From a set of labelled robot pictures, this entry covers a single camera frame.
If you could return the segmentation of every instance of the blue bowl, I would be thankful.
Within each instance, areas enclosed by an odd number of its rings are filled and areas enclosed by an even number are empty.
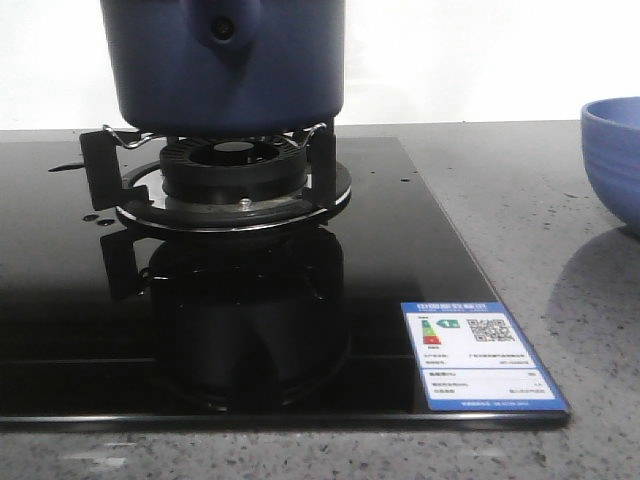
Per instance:
[[[582,108],[582,154],[605,207],[640,234],[640,97],[612,98]]]

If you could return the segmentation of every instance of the cooktop surface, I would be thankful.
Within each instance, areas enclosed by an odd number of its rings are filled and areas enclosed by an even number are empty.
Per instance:
[[[92,210],[78,142],[0,144],[0,427],[566,423],[429,408],[401,304],[499,299],[396,139],[338,160],[351,201],[325,225],[159,240]]]

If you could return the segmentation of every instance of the metal clip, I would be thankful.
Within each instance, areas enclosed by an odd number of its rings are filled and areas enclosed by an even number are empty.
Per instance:
[[[141,147],[142,145],[144,145],[145,143],[150,142],[151,140],[153,140],[154,138],[163,138],[164,135],[160,135],[158,133],[150,133],[144,137],[142,137],[140,140],[138,140],[137,142],[131,142],[131,143],[127,143],[124,140],[122,140],[122,138],[120,138],[120,136],[118,135],[118,132],[116,132],[113,128],[111,128],[109,125],[102,125],[102,130],[109,132],[109,134],[115,138],[116,142],[118,142],[118,145],[120,145],[122,148],[125,148],[127,150],[135,150],[136,148]]]
[[[296,142],[295,140],[293,140],[290,137],[287,137],[286,135],[274,135],[275,138],[277,138],[278,140],[282,140],[283,142],[287,142],[289,145],[295,147],[295,148],[305,148],[309,142],[311,141],[311,138],[313,138],[313,135],[320,129],[323,128],[327,128],[327,124],[326,123],[318,123],[316,125],[314,125],[313,127],[311,127],[309,130],[305,130],[307,132],[307,136],[304,137],[304,139],[302,140],[302,142]]]

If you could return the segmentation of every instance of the speckled countertop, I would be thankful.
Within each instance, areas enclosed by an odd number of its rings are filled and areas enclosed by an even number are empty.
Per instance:
[[[571,424],[504,433],[4,434],[0,478],[640,478],[640,242],[589,187],[578,122],[338,134],[400,138],[571,403]]]

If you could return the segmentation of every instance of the energy label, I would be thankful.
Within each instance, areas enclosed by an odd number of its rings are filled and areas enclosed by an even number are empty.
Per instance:
[[[566,410],[499,302],[403,303],[432,410]]]

